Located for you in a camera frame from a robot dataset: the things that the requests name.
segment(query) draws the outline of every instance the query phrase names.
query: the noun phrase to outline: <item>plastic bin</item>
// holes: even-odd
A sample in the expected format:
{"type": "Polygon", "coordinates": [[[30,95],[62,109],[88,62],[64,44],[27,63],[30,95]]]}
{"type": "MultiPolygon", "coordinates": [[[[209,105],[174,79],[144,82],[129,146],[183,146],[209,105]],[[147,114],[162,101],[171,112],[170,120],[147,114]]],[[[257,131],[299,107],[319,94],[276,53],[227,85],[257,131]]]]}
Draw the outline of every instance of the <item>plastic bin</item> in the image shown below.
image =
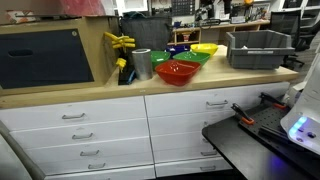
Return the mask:
{"type": "Polygon", "coordinates": [[[291,37],[275,31],[227,32],[226,38],[228,61],[237,69],[277,69],[294,54],[291,37]]]}
{"type": "Polygon", "coordinates": [[[60,0],[64,13],[78,16],[114,15],[112,0],[60,0]]]}

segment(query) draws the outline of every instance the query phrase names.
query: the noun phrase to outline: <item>blue bowl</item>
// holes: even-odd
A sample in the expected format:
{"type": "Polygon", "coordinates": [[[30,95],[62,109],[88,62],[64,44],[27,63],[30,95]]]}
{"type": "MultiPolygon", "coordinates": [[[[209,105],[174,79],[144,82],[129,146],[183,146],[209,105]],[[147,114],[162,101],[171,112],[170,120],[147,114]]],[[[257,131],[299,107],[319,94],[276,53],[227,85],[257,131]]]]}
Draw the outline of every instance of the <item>blue bowl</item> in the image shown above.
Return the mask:
{"type": "Polygon", "coordinates": [[[176,54],[179,54],[185,51],[190,51],[190,46],[184,46],[184,45],[168,46],[166,49],[166,52],[170,52],[171,54],[170,59],[172,59],[173,56],[175,56],[176,54]]]}

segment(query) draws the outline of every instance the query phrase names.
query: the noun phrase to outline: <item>drawer handle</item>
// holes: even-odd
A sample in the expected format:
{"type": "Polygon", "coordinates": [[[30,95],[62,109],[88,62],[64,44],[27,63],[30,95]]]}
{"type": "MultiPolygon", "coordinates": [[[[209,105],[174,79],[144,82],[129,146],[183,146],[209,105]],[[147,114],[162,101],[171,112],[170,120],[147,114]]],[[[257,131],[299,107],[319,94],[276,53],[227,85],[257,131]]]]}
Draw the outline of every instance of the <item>drawer handle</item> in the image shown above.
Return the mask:
{"type": "Polygon", "coordinates": [[[214,155],[217,155],[217,154],[218,154],[217,150],[214,150],[214,151],[211,151],[211,152],[201,152],[202,156],[214,156],[214,155]]]}
{"type": "Polygon", "coordinates": [[[215,171],[216,170],[216,166],[200,167],[200,170],[203,171],[203,172],[215,171]]]}
{"type": "Polygon", "coordinates": [[[89,134],[89,135],[73,135],[72,139],[76,140],[76,139],[89,139],[93,136],[93,133],[89,134]]]}
{"type": "Polygon", "coordinates": [[[95,156],[97,154],[99,154],[99,150],[95,151],[95,152],[83,152],[81,151],[80,156],[95,156]]]}
{"type": "Polygon", "coordinates": [[[97,164],[97,165],[89,164],[88,169],[101,169],[101,168],[104,168],[105,166],[106,166],[106,163],[97,164]]]}
{"type": "Polygon", "coordinates": [[[222,105],[227,105],[228,103],[229,102],[227,100],[224,100],[221,103],[210,103],[210,102],[207,102],[207,106],[222,106],[222,105]]]}
{"type": "Polygon", "coordinates": [[[67,116],[67,115],[63,115],[62,119],[79,119],[79,118],[83,118],[86,114],[82,113],[80,115],[74,115],[74,116],[67,116]]]}

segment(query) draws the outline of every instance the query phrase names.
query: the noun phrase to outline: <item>countertop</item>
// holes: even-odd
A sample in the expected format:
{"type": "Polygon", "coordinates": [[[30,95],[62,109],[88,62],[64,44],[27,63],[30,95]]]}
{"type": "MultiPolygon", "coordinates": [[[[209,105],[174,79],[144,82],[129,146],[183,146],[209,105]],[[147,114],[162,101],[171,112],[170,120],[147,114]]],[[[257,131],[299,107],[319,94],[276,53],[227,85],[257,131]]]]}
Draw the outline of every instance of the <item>countertop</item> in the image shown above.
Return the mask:
{"type": "Polygon", "coordinates": [[[32,94],[9,95],[0,97],[0,108],[18,108],[37,105],[80,102],[88,100],[142,96],[160,93],[174,93],[212,88],[244,86],[253,84],[290,81],[298,73],[280,67],[276,70],[233,69],[226,58],[227,47],[219,45],[217,53],[183,87],[166,84],[156,73],[151,80],[134,80],[129,86],[118,86],[116,69],[111,78],[102,87],[52,91],[32,94]]]}

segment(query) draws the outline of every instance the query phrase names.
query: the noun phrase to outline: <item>black cabinet door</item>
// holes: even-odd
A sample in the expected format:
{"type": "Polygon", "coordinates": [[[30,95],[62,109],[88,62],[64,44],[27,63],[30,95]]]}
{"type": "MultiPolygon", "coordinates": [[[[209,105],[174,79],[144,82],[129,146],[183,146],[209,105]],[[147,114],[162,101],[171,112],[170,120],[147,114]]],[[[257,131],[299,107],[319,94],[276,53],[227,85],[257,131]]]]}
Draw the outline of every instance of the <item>black cabinet door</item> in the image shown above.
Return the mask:
{"type": "Polygon", "coordinates": [[[91,81],[76,29],[0,35],[3,89],[91,81]]]}

